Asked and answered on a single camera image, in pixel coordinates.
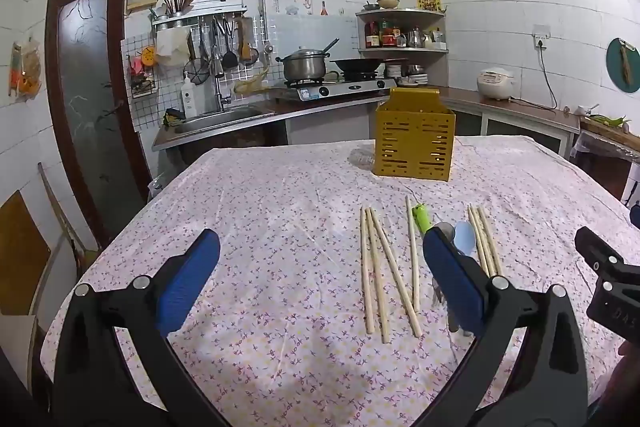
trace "yellow utensil holder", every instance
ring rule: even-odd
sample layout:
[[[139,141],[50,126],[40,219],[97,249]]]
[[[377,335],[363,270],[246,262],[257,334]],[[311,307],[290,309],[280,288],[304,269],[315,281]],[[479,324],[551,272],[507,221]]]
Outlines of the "yellow utensil holder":
[[[376,110],[377,176],[449,181],[456,115],[440,91],[393,87]]]

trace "white rice cooker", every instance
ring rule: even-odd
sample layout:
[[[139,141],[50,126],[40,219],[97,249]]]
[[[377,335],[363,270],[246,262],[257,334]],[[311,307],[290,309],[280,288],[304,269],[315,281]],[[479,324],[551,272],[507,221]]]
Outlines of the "white rice cooker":
[[[488,68],[478,75],[478,92],[495,100],[508,100],[513,96],[513,73],[502,68]]]

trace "soap dispenser bottle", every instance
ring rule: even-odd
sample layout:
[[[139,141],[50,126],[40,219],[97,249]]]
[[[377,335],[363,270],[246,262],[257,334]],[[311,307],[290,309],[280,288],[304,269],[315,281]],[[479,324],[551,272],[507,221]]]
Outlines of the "soap dispenser bottle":
[[[194,85],[189,78],[189,74],[185,72],[184,83],[182,84],[182,105],[184,106],[184,115],[187,118],[195,118],[198,115],[193,97]]]

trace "wall socket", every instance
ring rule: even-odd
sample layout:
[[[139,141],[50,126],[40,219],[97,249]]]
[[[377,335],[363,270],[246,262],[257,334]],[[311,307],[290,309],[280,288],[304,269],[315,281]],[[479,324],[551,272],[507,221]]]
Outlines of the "wall socket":
[[[551,26],[534,24],[531,34],[533,35],[534,47],[539,47],[538,43],[542,41],[542,49],[546,50],[546,42],[551,38]]]

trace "black mechanical device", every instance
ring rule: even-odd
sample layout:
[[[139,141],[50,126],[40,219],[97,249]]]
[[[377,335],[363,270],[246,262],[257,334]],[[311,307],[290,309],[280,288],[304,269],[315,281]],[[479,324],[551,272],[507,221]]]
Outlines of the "black mechanical device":
[[[575,244],[599,275],[588,315],[637,342],[640,267],[625,265],[589,229],[578,230]],[[439,229],[427,232],[423,248],[447,305],[460,326],[476,338],[414,427],[607,425],[603,416],[587,418],[584,354],[564,287],[552,285],[546,293],[537,293],[518,290],[505,277],[489,279]],[[166,261],[154,277],[136,277],[126,289],[115,291],[96,293],[86,284],[76,288],[56,358],[53,412],[58,425],[230,427],[166,339],[169,331],[181,327],[219,252],[217,235],[205,230],[184,255]],[[129,330],[167,411],[140,396],[115,327]],[[508,382],[495,403],[478,409],[516,328],[527,330]]]

